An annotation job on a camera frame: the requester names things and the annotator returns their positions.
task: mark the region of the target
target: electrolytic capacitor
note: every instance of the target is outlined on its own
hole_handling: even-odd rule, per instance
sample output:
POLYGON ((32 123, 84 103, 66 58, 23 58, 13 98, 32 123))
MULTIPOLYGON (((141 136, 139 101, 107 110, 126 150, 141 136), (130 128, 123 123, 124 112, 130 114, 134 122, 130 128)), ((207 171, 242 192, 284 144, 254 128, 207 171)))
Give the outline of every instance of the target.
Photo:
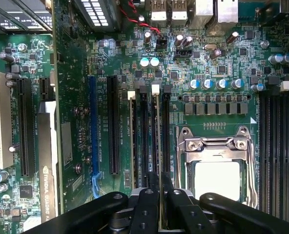
POLYGON ((181 44, 182 44, 182 42, 183 42, 183 39, 184 39, 183 35, 177 35, 177 36, 176 36, 176 39, 175 39, 175 41, 174 41, 174 45, 175 45, 176 47, 181 46, 181 44))
POLYGON ((217 89, 225 89, 227 87, 227 80, 220 79, 216 82, 215 86, 217 89))
POLYGON ((149 31, 144 33, 144 43, 148 44, 151 41, 151 33, 149 31))
POLYGON ((202 89, 209 89, 210 87, 212 87, 212 81, 210 79, 206 79, 201 83, 202 89))
POLYGON ((199 87, 199 81, 196 80, 196 79, 191 80, 191 81, 188 83, 188 87, 189 87, 189 89, 195 90, 196 88, 199 87))
POLYGON ((16 79, 21 78, 21 75, 20 74, 16 74, 16 73, 8 72, 8 73, 6 73, 6 75, 4 77, 7 80, 16 80, 16 79))
POLYGON ((264 85, 262 85, 262 84, 255 84, 255 85, 252 85, 251 86, 251 90, 253 91, 253 92, 260 92, 260 91, 263 91, 265 89, 265 87, 264 87, 264 85))
POLYGON ((148 68, 149 66, 149 60, 147 58, 142 58, 140 60, 140 67, 145 69, 145 68, 148 68))
POLYGON ((152 58, 151 61, 150 61, 150 66, 153 69, 159 68, 159 64, 160 64, 160 61, 159 61, 158 58, 152 58))
POLYGON ((211 59, 216 59, 217 57, 222 55, 222 51, 220 49, 214 50, 212 53, 210 53, 209 57, 211 59))
POLYGON ((183 40, 183 47, 187 47, 192 43, 192 37, 191 36, 187 36, 184 40, 183 40))
POLYGON ((272 65, 281 63, 283 60, 283 56, 281 54, 271 55, 268 58, 268 62, 272 65))
POLYGON ((287 63, 289 63, 289 53, 285 54, 281 61, 281 64, 287 64, 287 63))
POLYGON ((8 63, 14 63, 15 59, 12 55, 8 55, 5 52, 0 52, 0 59, 8 63))
POLYGON ((238 32, 233 32, 232 34, 230 34, 229 37, 227 37, 226 43, 227 44, 233 43, 237 39, 238 36, 239 36, 238 32))
POLYGON ((0 172, 0 182, 8 179, 8 177, 9 177, 9 173, 7 171, 0 172))
POLYGON ((9 147, 9 151, 12 153, 18 151, 19 149, 20 149, 20 144, 14 144, 9 147))
POLYGON ((233 89, 240 89, 242 87, 242 80, 241 79, 236 79, 236 80, 233 80, 231 82, 231 87, 233 89))

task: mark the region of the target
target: white pci slot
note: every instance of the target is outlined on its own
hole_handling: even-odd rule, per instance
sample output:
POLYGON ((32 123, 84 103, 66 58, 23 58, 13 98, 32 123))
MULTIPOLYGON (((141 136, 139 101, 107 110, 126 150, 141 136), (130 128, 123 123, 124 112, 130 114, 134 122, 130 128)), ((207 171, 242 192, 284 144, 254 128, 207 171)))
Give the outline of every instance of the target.
POLYGON ((5 74, 0 72, 0 169, 13 165, 12 120, 10 89, 5 85, 5 74))

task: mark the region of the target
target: motherboard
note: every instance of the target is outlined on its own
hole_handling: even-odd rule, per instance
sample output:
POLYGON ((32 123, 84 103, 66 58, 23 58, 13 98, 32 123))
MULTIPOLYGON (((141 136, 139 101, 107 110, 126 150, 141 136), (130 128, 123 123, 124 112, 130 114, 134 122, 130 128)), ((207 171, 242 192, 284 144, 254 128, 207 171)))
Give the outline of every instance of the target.
POLYGON ((2 32, 29 33, 0 32, 0 234, 151 187, 150 173, 160 191, 167 175, 289 222, 288 16, 259 1, 44 2, 32 24, 0 14, 2 32))

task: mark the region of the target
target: capacitor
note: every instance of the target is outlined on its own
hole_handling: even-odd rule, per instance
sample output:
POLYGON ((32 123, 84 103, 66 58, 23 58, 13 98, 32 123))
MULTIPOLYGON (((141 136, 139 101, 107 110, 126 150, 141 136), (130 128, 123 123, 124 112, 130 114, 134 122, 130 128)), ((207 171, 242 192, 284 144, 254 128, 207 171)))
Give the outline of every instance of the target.
POLYGON ((227 80, 220 79, 216 82, 215 86, 217 89, 225 89, 227 87, 227 80))
POLYGON ((0 182, 8 179, 8 177, 9 177, 9 173, 7 171, 0 172, 0 182))
POLYGON ((262 85, 262 84, 255 84, 255 85, 252 85, 251 86, 251 90, 253 91, 253 92, 260 92, 260 91, 263 91, 265 89, 265 87, 264 87, 264 85, 262 85))
POLYGON ((14 144, 9 147, 9 151, 12 153, 18 151, 19 149, 20 149, 20 144, 14 144))
POLYGON ((229 37, 227 37, 226 43, 227 44, 233 43, 237 39, 238 36, 239 36, 238 32, 233 32, 232 34, 230 34, 229 37))
POLYGON ((20 74, 16 74, 16 73, 7 72, 4 77, 7 80, 16 80, 16 79, 21 78, 21 75, 20 74))
POLYGON ((222 51, 220 49, 214 50, 212 53, 210 53, 209 57, 211 59, 216 59, 217 57, 222 55, 222 51))
POLYGON ((199 81, 196 80, 196 79, 191 80, 191 81, 188 83, 188 87, 189 87, 189 89, 195 90, 196 88, 199 87, 199 81))
POLYGON ((149 31, 144 33, 144 43, 148 44, 151 41, 151 33, 149 31))
POLYGON ((268 62, 272 65, 282 62, 283 56, 281 54, 271 55, 268 58, 268 62))
POLYGON ((157 69, 159 67, 159 64, 160 64, 160 61, 156 57, 152 58, 151 61, 150 61, 150 66, 153 69, 157 69))
POLYGON ((8 63, 14 63, 15 59, 12 55, 8 55, 5 52, 0 52, 0 59, 8 63))
POLYGON ((236 79, 236 80, 233 80, 231 82, 231 87, 233 89, 240 89, 242 87, 242 80, 241 79, 236 79))
POLYGON ((182 44, 182 42, 183 42, 183 39, 184 39, 184 36, 183 36, 183 35, 177 35, 177 36, 176 36, 176 39, 175 39, 175 41, 174 41, 174 45, 175 45, 176 47, 180 46, 180 45, 182 44))
POLYGON ((140 60, 140 67, 145 69, 145 68, 148 68, 149 66, 149 60, 147 58, 142 58, 140 60))
POLYGON ((263 41, 261 41, 260 45, 261 45, 262 49, 267 49, 269 47, 269 41, 263 40, 263 41))
POLYGON ((209 89, 210 87, 212 87, 212 81, 210 79, 206 79, 206 80, 202 81, 202 83, 201 83, 202 89, 209 89))
POLYGON ((24 43, 18 44, 18 51, 19 52, 24 53, 24 52, 26 52, 26 50, 27 50, 26 44, 24 44, 24 43))
POLYGON ((6 192, 8 190, 8 185, 7 184, 0 184, 0 192, 3 193, 3 192, 6 192))
POLYGON ((289 53, 285 54, 283 56, 283 60, 281 61, 281 64, 287 64, 289 63, 289 53))
POLYGON ((184 40, 183 40, 183 47, 187 47, 192 43, 192 37, 191 36, 187 36, 184 40))

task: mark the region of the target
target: black pcie slot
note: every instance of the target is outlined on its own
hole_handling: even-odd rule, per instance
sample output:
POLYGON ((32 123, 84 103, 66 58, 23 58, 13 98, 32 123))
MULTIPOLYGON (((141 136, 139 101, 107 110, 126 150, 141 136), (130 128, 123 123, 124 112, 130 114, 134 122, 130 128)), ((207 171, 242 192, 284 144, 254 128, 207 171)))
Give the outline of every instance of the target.
POLYGON ((120 172, 120 119, 117 76, 106 77, 110 173, 120 172))
POLYGON ((30 79, 19 78, 17 79, 17 84, 21 175, 33 176, 36 165, 34 152, 32 82, 30 79))
POLYGON ((170 172, 169 100, 170 95, 164 93, 162 100, 163 172, 170 172))
POLYGON ((141 152, 142 152, 142 187, 147 187, 148 173, 148 103, 145 87, 140 87, 140 113, 141 113, 141 152))
POLYGON ((157 149, 156 149, 156 99, 151 100, 151 135, 152 135, 152 171, 157 172, 157 149))

